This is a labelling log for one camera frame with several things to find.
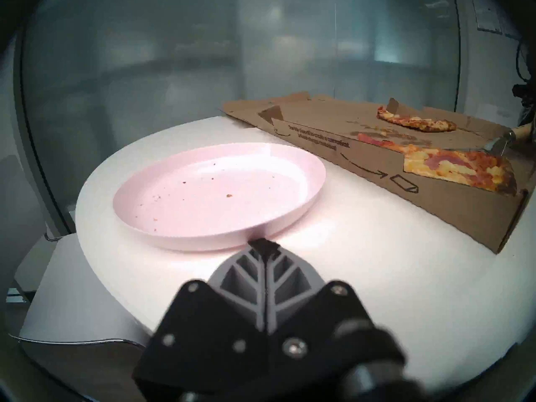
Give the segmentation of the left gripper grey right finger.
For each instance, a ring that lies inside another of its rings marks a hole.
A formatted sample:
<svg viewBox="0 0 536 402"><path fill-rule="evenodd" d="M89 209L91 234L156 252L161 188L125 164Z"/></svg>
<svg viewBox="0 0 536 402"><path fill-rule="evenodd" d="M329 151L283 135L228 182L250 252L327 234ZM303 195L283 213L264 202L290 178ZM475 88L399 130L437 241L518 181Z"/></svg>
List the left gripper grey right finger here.
<svg viewBox="0 0 536 402"><path fill-rule="evenodd" d="M349 284L325 282L277 243L260 243L266 401L408 401L406 357Z"/></svg>

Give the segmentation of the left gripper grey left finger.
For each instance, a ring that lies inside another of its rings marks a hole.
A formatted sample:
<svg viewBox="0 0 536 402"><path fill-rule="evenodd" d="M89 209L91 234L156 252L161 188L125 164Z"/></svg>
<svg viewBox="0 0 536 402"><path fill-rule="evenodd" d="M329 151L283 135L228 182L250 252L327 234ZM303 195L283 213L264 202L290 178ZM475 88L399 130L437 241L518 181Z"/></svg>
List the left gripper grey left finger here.
<svg viewBox="0 0 536 402"><path fill-rule="evenodd" d="M216 286L185 283L133 371L146 401L268 401L268 240L249 242Z"/></svg>

